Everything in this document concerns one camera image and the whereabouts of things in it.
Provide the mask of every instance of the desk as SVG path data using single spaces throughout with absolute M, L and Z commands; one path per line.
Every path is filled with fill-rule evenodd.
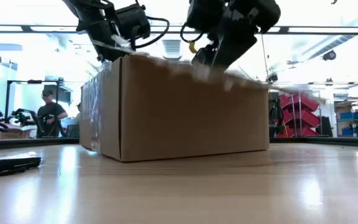
M 358 223 L 358 147 L 123 164 L 78 145 L 34 151 L 38 168 L 0 177 L 0 223 Z

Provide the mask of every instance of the wooden table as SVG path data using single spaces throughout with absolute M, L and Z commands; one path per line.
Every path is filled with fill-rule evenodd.
M 358 223 L 358 147 L 271 150 L 123 164 L 81 146 L 34 151 L 0 177 L 0 223 Z

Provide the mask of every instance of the person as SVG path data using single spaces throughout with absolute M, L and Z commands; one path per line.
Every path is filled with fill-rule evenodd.
M 80 119 L 81 119 L 81 103 L 79 103 L 79 104 L 77 105 L 77 109 L 78 109 L 79 113 L 77 114 L 77 116 L 75 117 L 75 119 L 76 119 L 77 124 L 80 124 Z
M 57 137 L 59 135 L 60 125 L 55 122 L 55 115 L 57 115 L 59 120 L 66 118 L 68 115 L 61 105 L 53 102 L 52 90 L 43 90 L 42 99 L 44 100 L 45 105 L 38 109 L 37 115 L 39 118 L 48 116 L 44 131 L 48 136 Z

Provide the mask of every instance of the black t-shirt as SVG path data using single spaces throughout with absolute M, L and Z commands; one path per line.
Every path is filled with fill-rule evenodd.
M 61 113 L 64 113 L 66 112 L 63 107 L 61 105 L 59 105 L 58 103 L 47 103 L 46 105 L 44 106 L 41 106 L 39 109 L 38 109 L 38 117 L 39 118 L 43 118 L 44 116 L 47 116 L 47 119 L 49 118 L 53 118 L 55 117 L 55 115 L 59 116 Z M 52 123 L 52 124 L 44 124 L 44 129 L 45 129 L 45 132 L 49 134 L 49 136 L 58 136 L 59 135 L 59 125 L 55 124 L 56 123 L 56 120 Z

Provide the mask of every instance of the cap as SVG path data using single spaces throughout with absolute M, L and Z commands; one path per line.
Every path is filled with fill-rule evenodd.
M 42 94 L 43 95 L 53 95 L 53 91 L 52 90 L 42 90 Z

